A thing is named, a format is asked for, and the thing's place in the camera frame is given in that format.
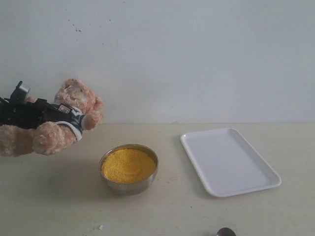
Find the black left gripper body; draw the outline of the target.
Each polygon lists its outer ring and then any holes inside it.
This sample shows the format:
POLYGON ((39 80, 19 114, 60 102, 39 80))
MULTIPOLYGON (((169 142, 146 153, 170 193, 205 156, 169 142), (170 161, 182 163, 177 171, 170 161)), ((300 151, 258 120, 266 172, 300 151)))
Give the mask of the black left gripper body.
POLYGON ((37 99, 33 102, 0 99, 0 125, 13 125, 22 129, 36 129, 45 122, 48 102, 37 99))

